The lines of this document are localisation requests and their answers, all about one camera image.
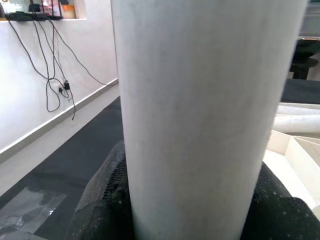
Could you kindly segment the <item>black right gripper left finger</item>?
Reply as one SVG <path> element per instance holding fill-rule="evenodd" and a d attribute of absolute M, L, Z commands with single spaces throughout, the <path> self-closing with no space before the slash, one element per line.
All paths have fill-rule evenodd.
<path fill-rule="evenodd" d="M 123 140 L 112 148 L 86 185 L 66 232 L 66 239 L 134 239 Z"/>

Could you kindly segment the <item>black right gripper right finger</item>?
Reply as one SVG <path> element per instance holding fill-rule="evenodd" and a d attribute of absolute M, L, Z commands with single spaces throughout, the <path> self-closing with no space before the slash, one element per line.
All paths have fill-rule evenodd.
<path fill-rule="evenodd" d="M 318 240 L 320 221 L 307 204 L 291 196 L 265 163 L 261 165 L 242 240 Z"/>

